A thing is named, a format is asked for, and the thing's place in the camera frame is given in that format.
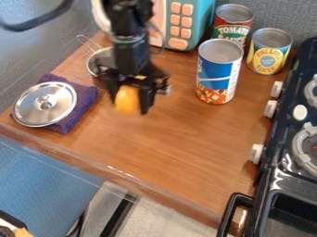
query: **wooden countertop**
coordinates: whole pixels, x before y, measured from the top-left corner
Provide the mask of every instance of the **wooden countertop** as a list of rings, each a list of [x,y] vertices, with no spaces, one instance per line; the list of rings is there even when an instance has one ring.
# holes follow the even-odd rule
[[[107,44],[101,35],[95,37]],[[53,73],[91,83],[84,46]],[[166,50],[155,62],[171,73],[173,93],[159,95],[146,116],[122,115],[106,96],[68,135],[0,118],[0,133],[87,170],[132,192],[155,199],[209,225],[220,222],[231,193],[251,194],[256,166],[247,161],[251,145],[262,143],[270,121],[262,116],[277,76],[262,76],[242,65],[235,98],[222,106],[195,96],[197,50]]]

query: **stove knob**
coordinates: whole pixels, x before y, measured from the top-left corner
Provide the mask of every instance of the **stove knob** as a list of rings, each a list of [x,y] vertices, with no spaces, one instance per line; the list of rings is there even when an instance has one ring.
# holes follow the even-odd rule
[[[258,165],[262,151],[263,151],[263,144],[253,144],[248,160],[253,162],[255,165]]]
[[[277,107],[277,101],[269,100],[264,110],[264,116],[271,119],[275,113],[276,107]]]
[[[297,105],[293,110],[293,117],[297,121],[304,120],[308,115],[307,108],[304,105]]]
[[[278,98],[281,95],[283,88],[283,83],[281,81],[276,81],[271,90],[271,97]]]

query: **purple towel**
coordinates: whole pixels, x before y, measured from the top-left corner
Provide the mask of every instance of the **purple towel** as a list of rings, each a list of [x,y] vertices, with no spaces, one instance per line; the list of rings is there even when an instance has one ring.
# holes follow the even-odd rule
[[[95,103],[99,96],[99,89],[96,86],[83,86],[74,82],[67,81],[65,78],[54,74],[45,74],[38,83],[60,81],[71,85],[77,92],[77,105],[72,112],[60,122],[49,125],[46,128],[61,133],[69,133],[81,119],[88,109]]]

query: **tomato can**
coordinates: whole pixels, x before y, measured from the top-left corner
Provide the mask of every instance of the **tomato can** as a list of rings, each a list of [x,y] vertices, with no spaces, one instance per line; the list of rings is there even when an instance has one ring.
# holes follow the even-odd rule
[[[287,60],[292,42],[287,32],[276,28],[255,31],[247,55],[247,66],[263,75],[278,73]]]
[[[208,104],[221,105],[235,96],[242,45],[226,39],[207,40],[198,48],[196,95]]]
[[[237,41],[246,45],[253,22],[253,13],[246,6],[225,4],[216,9],[212,38]]]

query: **toy stove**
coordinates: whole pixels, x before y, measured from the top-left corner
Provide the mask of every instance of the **toy stove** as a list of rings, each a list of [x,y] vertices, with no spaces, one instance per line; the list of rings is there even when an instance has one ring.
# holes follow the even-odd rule
[[[264,115],[273,120],[259,164],[255,197],[234,193],[217,236],[226,236],[238,206],[248,208],[243,236],[317,236],[317,37],[305,41],[285,82],[276,81]]]

